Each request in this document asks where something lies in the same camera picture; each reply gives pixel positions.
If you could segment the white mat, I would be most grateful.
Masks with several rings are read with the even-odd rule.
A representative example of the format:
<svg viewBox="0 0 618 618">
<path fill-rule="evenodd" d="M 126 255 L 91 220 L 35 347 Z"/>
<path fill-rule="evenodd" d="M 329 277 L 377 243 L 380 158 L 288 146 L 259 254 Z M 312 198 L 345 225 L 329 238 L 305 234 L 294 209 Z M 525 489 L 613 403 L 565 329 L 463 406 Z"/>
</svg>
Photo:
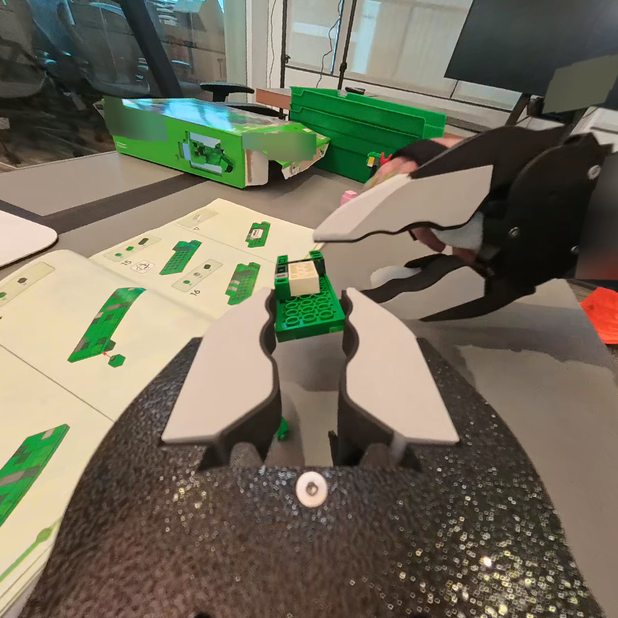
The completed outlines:
<svg viewBox="0 0 618 618">
<path fill-rule="evenodd" d="M 1 211 L 1 268 L 50 248 L 58 238 L 52 228 Z"/>
</svg>

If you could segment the green cardboard box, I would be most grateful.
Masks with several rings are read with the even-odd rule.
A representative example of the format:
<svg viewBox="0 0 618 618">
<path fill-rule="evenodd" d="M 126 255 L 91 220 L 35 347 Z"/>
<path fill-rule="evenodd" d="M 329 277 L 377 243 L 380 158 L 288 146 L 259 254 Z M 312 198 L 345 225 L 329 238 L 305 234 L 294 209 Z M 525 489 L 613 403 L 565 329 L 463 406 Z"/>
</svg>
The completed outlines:
<svg viewBox="0 0 618 618">
<path fill-rule="evenodd" d="M 198 99 L 105 97 L 116 150 L 238 189 L 264 186 L 272 165 L 285 179 L 326 155 L 330 138 L 298 121 Z"/>
</svg>

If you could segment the green plastic bin stack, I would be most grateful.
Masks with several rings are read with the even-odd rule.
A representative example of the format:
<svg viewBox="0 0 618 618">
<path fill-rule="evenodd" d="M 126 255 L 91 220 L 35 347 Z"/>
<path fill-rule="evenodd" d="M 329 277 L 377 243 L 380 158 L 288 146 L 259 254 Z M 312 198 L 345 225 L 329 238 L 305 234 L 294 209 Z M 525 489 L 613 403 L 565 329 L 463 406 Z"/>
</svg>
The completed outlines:
<svg viewBox="0 0 618 618">
<path fill-rule="evenodd" d="M 318 166 L 365 183 L 370 152 L 386 156 L 417 141 L 444 135 L 446 115 L 336 89 L 292 87 L 290 120 L 330 139 Z"/>
</svg>

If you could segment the black tripod stand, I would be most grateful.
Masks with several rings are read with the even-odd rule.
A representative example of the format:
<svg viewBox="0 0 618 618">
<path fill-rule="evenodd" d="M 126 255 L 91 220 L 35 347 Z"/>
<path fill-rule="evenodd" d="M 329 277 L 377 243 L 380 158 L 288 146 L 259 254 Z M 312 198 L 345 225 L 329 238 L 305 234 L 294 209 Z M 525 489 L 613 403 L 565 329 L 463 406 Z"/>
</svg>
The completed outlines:
<svg viewBox="0 0 618 618">
<path fill-rule="evenodd" d="M 337 91 L 338 92 L 341 92 L 344 89 L 344 78 L 345 78 L 345 73 L 348 68 L 349 49 L 351 45 L 351 34 L 353 31 L 353 21 L 354 21 L 355 12 L 357 9 L 357 2 L 358 1 L 347 2 L 347 4 L 349 4 L 349 8 L 347 10 L 347 22 L 346 22 L 347 28 L 345 31 L 345 42 L 342 48 L 341 63 L 339 66 L 339 76 L 337 80 Z"/>
<path fill-rule="evenodd" d="M 286 66 L 288 62 L 287 55 L 287 14 L 289 1 L 282 1 L 282 20 L 281 20 L 281 57 L 280 57 L 280 79 L 279 89 L 281 94 L 285 89 Z"/>
</svg>

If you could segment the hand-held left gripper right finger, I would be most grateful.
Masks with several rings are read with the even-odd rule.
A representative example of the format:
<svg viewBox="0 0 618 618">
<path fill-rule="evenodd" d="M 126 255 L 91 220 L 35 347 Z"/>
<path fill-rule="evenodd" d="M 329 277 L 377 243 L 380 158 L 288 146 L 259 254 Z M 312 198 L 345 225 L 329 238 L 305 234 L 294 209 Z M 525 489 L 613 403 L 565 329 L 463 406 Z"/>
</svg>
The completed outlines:
<svg viewBox="0 0 618 618">
<path fill-rule="evenodd" d="M 409 447 L 460 442 L 413 332 L 382 305 L 348 288 L 337 401 L 336 464 L 357 465 L 375 444 L 400 463 Z"/>
</svg>

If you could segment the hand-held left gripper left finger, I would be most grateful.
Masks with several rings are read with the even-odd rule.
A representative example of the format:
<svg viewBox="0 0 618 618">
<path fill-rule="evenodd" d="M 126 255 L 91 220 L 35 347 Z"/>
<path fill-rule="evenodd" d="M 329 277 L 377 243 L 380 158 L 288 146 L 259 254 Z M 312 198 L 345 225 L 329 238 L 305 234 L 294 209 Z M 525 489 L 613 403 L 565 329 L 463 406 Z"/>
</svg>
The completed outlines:
<svg viewBox="0 0 618 618">
<path fill-rule="evenodd" d="M 274 325 L 276 297 L 262 288 L 206 330 L 161 435 L 205 445 L 205 466 L 225 466 L 237 444 L 264 462 L 282 420 Z"/>
</svg>

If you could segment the person's right hand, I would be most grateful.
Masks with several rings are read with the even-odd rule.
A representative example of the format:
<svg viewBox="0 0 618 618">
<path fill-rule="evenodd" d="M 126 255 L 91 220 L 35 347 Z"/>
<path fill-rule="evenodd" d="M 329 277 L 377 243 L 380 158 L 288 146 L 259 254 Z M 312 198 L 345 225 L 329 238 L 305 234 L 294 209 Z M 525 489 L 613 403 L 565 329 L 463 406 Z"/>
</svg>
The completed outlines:
<svg viewBox="0 0 618 618">
<path fill-rule="evenodd" d="M 393 153 L 376 174 L 367 182 L 367 188 L 373 187 L 394 175 L 410 174 L 432 157 L 440 155 L 448 148 L 464 141 L 464 137 L 445 135 L 432 140 L 419 140 Z M 482 212 L 476 212 L 467 224 L 455 230 L 432 230 L 430 228 L 416 228 L 409 230 L 413 240 L 418 241 L 436 253 L 444 253 L 450 246 L 453 256 L 468 265 L 476 263 L 476 256 L 483 243 Z"/>
</svg>

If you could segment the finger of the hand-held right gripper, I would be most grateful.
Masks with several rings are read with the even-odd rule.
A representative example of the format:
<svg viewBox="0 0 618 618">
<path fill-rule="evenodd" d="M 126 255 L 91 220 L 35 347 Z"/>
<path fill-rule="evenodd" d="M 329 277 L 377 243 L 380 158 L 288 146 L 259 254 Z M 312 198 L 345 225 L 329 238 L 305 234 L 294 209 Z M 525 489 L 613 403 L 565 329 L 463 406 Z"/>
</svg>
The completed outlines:
<svg viewBox="0 0 618 618">
<path fill-rule="evenodd" d="M 451 255 L 380 268 L 362 294 L 405 321 L 466 320 L 496 311 L 485 277 Z"/>
<path fill-rule="evenodd" d="M 487 196 L 492 166 L 423 178 L 398 174 L 337 208 L 313 232 L 317 243 L 352 243 L 407 228 L 464 226 Z"/>
</svg>

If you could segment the grey desk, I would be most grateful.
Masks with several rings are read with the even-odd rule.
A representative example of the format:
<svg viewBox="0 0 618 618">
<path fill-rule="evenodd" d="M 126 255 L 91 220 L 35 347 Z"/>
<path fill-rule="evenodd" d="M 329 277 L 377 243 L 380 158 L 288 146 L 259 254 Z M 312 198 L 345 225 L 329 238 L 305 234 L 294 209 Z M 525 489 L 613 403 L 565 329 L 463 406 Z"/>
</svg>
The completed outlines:
<svg viewBox="0 0 618 618">
<path fill-rule="evenodd" d="M 409 230 L 320 243 L 340 304 L 380 268 L 453 256 Z M 343 329 L 276 339 L 289 438 L 205 466 L 161 435 L 211 323 L 106 433 L 13 616 L 617 617 L 617 368 L 566 280 L 399 320 L 458 444 L 337 465 Z"/>
</svg>

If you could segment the black office chair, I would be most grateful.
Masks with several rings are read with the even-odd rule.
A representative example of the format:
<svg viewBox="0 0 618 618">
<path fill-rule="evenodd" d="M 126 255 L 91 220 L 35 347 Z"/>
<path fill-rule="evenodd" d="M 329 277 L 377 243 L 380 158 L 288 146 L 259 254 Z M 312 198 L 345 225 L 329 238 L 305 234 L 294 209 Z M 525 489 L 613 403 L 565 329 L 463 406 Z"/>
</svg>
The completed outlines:
<svg viewBox="0 0 618 618">
<path fill-rule="evenodd" d="M 255 90 L 246 85 L 233 82 L 214 81 L 201 82 L 199 86 L 202 90 L 208 91 L 212 94 L 213 103 L 222 103 L 229 108 L 259 114 L 261 116 L 277 117 L 280 119 L 284 118 L 280 112 L 266 105 L 259 103 L 235 103 L 228 101 L 228 96 L 231 94 L 254 94 Z"/>
</svg>

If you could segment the green and white brick assembly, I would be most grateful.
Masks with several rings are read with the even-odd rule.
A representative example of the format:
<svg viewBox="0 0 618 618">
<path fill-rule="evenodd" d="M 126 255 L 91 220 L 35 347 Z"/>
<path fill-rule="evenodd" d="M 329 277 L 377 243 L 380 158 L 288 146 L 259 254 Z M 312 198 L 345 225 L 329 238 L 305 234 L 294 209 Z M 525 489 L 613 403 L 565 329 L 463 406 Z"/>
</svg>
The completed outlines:
<svg viewBox="0 0 618 618">
<path fill-rule="evenodd" d="M 318 250 L 304 259 L 278 256 L 274 273 L 275 334 L 278 343 L 331 334 L 344 329 L 345 313 Z"/>
</svg>

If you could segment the open instruction booklet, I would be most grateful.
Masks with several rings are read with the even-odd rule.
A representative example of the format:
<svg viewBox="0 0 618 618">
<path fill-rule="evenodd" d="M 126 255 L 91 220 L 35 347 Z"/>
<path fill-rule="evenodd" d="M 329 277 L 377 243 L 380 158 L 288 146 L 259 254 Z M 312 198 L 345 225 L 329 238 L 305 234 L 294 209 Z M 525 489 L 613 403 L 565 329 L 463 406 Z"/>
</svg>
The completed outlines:
<svg viewBox="0 0 618 618">
<path fill-rule="evenodd" d="M 1 614 L 40 576 L 91 456 L 192 337 L 313 230 L 228 200 L 86 258 L 57 250 L 1 281 Z"/>
</svg>

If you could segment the black monitor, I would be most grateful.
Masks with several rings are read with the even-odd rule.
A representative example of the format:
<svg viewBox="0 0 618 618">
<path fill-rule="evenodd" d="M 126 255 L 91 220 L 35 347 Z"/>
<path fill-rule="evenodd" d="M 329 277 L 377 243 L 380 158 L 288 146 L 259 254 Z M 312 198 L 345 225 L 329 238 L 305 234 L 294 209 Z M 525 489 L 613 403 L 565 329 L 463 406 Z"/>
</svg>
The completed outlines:
<svg viewBox="0 0 618 618">
<path fill-rule="evenodd" d="M 617 1 L 473 1 L 444 77 L 544 95 L 557 69 L 617 54 Z"/>
</svg>

